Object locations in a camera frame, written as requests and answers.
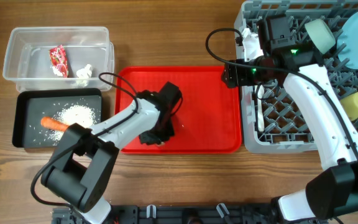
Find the white plastic spoon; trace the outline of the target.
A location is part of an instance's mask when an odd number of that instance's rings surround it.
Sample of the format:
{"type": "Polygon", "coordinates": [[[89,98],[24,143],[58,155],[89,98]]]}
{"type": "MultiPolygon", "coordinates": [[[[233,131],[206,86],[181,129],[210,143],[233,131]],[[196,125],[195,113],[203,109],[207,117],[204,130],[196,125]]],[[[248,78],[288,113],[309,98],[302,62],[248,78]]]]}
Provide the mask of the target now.
{"type": "Polygon", "coordinates": [[[264,95],[264,88],[261,85],[256,86],[255,93],[257,97],[257,129],[258,132],[262,133],[265,129],[261,100],[264,95]]]}

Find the white tissue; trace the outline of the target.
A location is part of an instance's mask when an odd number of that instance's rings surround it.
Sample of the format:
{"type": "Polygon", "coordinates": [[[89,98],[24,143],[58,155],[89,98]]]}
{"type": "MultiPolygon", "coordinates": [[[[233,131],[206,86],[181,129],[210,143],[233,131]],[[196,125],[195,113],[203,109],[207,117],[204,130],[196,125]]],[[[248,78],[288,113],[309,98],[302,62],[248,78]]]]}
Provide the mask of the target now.
{"type": "Polygon", "coordinates": [[[76,81],[76,84],[79,87],[86,87],[89,84],[89,79],[91,78],[93,73],[93,68],[91,64],[87,64],[84,68],[81,68],[76,71],[76,76],[79,78],[76,81]]]}

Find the green bowl with rice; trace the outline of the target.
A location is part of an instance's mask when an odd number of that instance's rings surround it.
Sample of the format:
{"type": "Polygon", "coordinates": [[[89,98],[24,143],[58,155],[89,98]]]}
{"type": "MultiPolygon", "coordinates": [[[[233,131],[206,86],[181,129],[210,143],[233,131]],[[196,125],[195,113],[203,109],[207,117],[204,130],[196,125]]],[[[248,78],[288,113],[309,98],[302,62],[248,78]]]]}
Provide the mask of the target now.
{"type": "Polygon", "coordinates": [[[336,44],[333,33],[322,19],[306,23],[305,29],[312,43],[322,54],[327,53],[336,44]]]}

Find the orange carrot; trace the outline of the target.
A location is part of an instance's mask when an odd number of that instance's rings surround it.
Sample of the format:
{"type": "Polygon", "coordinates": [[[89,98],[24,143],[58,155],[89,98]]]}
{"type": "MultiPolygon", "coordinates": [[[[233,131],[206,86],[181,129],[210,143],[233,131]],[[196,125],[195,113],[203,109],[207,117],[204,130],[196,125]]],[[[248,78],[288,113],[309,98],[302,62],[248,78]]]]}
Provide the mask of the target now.
{"type": "Polygon", "coordinates": [[[61,131],[61,132],[65,132],[68,129],[68,125],[67,124],[63,124],[51,117],[48,116],[44,116],[41,121],[40,121],[41,125],[47,129],[51,129],[54,131],[61,131]]]}

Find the yellow plastic cup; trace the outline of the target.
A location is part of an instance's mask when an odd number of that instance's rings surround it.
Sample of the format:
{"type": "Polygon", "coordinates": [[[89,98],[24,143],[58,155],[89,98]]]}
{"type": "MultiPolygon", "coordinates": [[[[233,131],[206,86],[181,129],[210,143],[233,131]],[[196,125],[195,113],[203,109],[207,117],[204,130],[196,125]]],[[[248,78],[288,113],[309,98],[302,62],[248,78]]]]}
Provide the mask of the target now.
{"type": "Polygon", "coordinates": [[[358,118],[358,92],[341,99],[340,103],[351,121],[358,118]]]}

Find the red snack wrapper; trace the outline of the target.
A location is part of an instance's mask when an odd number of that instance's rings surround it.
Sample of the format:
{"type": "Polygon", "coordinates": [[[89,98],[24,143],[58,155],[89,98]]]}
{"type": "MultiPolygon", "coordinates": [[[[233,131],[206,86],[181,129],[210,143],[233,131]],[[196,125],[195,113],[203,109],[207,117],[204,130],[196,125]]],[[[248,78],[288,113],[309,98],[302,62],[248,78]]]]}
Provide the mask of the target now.
{"type": "Polygon", "coordinates": [[[68,60],[63,45],[49,50],[53,73],[58,77],[68,77],[68,60]]]}

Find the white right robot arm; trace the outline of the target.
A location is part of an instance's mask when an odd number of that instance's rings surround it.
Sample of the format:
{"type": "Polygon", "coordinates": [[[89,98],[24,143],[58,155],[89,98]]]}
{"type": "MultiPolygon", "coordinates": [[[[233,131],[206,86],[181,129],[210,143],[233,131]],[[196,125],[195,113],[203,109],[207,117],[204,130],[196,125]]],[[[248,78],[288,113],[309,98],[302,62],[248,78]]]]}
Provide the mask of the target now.
{"type": "Polygon", "coordinates": [[[274,199],[281,222],[358,212],[358,132],[333,92],[320,52],[301,45],[250,62],[225,61],[223,81],[229,88],[273,79],[281,82],[304,117],[323,168],[303,190],[274,199]]]}

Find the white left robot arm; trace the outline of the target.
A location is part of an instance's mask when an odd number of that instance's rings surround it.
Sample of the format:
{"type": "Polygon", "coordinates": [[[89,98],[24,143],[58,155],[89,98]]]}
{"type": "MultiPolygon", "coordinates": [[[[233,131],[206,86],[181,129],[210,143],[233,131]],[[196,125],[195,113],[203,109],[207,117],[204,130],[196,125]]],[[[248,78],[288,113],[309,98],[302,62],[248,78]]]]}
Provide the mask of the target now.
{"type": "Polygon", "coordinates": [[[147,145],[168,141],[174,135],[173,109],[182,100],[179,90],[145,90],[102,123],[89,128],[72,124],[33,183],[40,181],[83,221],[104,223],[111,205],[103,193],[120,150],[135,138],[147,145]]]}

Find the grey dishwasher rack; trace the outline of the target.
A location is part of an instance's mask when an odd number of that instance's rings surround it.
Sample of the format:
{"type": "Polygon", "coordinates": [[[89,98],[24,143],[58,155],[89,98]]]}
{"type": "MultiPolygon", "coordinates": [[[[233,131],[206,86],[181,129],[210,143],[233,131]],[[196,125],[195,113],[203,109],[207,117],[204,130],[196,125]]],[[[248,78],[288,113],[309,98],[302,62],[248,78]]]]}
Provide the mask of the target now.
{"type": "MultiPolygon", "coordinates": [[[[256,23],[268,16],[285,14],[296,43],[310,40],[305,24],[322,19],[335,37],[342,33],[344,23],[358,12],[358,1],[245,1],[234,22],[241,31],[250,28],[256,31],[256,23]]],[[[339,99],[358,92],[358,70],[345,66],[338,59],[339,50],[333,47],[324,64],[334,92],[339,99]]],[[[264,132],[257,129],[256,86],[241,89],[241,110],[244,144],[254,153],[294,153],[316,149],[313,137],[298,107],[277,81],[263,86],[262,111],[264,132]]],[[[358,119],[353,122],[358,131],[358,119]]]]}

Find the red serving tray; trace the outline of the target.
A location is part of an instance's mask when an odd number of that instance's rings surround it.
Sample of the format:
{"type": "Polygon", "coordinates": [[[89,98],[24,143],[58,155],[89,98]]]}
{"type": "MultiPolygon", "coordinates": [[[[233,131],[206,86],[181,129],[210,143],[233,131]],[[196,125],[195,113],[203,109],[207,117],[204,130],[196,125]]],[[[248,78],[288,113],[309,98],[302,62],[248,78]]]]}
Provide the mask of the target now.
{"type": "Polygon", "coordinates": [[[135,138],[125,154],[229,154],[242,144],[238,88],[221,80],[222,66],[142,66],[119,72],[127,82],[117,85],[137,91],[159,91],[166,82],[178,86],[183,103],[172,117],[175,135],[163,146],[135,138]]]}

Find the pile of white rice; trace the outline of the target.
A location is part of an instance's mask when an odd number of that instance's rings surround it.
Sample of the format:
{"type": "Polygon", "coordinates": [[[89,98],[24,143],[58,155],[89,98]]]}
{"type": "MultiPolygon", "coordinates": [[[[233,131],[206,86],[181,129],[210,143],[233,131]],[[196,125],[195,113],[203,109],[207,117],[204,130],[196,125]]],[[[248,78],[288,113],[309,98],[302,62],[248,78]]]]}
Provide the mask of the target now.
{"type": "Polygon", "coordinates": [[[51,113],[43,111],[35,118],[35,121],[28,125],[31,133],[30,143],[34,143],[36,146],[56,146],[64,134],[64,132],[43,127],[40,121],[44,116],[67,124],[68,127],[72,124],[79,124],[84,128],[89,128],[101,121],[100,110],[91,108],[88,104],[67,104],[65,108],[57,109],[51,113]]]}

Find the clear plastic bin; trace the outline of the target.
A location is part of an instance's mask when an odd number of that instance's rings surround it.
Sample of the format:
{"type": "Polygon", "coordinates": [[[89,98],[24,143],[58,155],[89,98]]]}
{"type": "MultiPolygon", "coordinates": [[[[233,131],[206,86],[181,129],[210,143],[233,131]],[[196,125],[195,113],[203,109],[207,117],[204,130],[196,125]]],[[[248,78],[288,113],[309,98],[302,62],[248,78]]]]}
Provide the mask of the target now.
{"type": "Polygon", "coordinates": [[[114,46],[109,31],[101,26],[17,27],[12,30],[4,59],[3,77],[17,91],[97,88],[110,90],[98,75],[114,72],[114,46]],[[68,77],[53,73],[49,50],[63,45],[68,77]],[[93,73],[86,87],[79,87],[76,71],[91,64],[93,73]]]}

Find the black tray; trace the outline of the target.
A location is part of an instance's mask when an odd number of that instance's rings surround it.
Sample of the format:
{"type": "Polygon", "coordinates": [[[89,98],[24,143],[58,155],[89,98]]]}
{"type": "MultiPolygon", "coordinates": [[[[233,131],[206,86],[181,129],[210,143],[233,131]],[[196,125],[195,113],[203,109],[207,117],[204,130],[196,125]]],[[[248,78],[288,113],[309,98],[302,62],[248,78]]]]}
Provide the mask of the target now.
{"type": "Polygon", "coordinates": [[[97,88],[24,91],[17,97],[12,134],[13,146],[23,148],[53,147],[52,145],[36,146],[34,143],[30,143],[31,133],[28,125],[35,121],[41,112],[51,113],[57,109],[65,108],[67,104],[88,104],[91,108],[99,109],[101,121],[104,119],[101,92],[97,88]]]}

